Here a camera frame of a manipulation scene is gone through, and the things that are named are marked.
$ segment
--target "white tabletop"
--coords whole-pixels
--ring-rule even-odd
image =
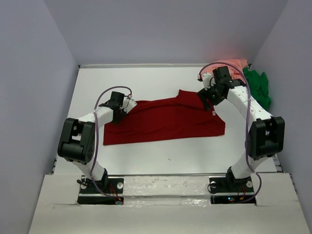
[[[200,67],[80,69],[68,117],[91,112],[99,94],[116,85],[129,86],[135,100],[172,98],[179,89],[198,92],[203,88],[197,81],[199,70]],[[109,97],[110,94],[104,95],[102,101]],[[101,128],[98,161],[111,175],[225,173],[244,153],[245,119],[227,100],[215,110],[226,122],[223,136],[103,146]],[[266,160],[257,171],[276,172],[274,161]],[[55,174],[81,171],[58,157]]]

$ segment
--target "red cloth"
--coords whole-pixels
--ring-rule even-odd
[[[197,93],[182,90],[173,98],[137,101],[119,124],[105,125],[104,145],[223,135],[225,123],[213,111],[204,110]]]

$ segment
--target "green cloth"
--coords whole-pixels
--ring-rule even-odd
[[[263,109],[268,110],[271,104],[269,97],[269,81],[263,72],[260,76],[257,71],[250,71],[247,67],[243,69],[244,75],[250,86],[250,93],[259,102]]]

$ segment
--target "pink cloth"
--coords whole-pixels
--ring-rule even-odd
[[[234,66],[238,67],[241,70],[241,72],[243,72],[243,68],[247,66],[247,60],[240,60],[240,59],[220,60],[218,62],[227,62],[231,65],[234,65]],[[214,65],[211,65],[209,67],[206,67],[201,73],[204,74],[204,73],[208,72],[210,74],[213,74],[213,70],[215,68],[224,67],[224,66],[227,66],[227,65],[214,64]],[[241,77],[241,75],[238,73],[237,70],[235,70],[234,68],[232,68],[230,66],[227,66],[227,67],[229,68],[230,75],[233,79],[241,79],[242,81],[244,81],[244,79]]]

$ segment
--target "gray wall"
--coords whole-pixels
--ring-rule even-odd
[[[0,233],[25,234],[78,68],[42,0],[0,3]]]
[[[312,231],[312,1],[289,0],[253,68],[270,81],[271,112],[286,121],[282,167],[292,173]]]
[[[253,61],[287,0],[45,0],[78,64]]]

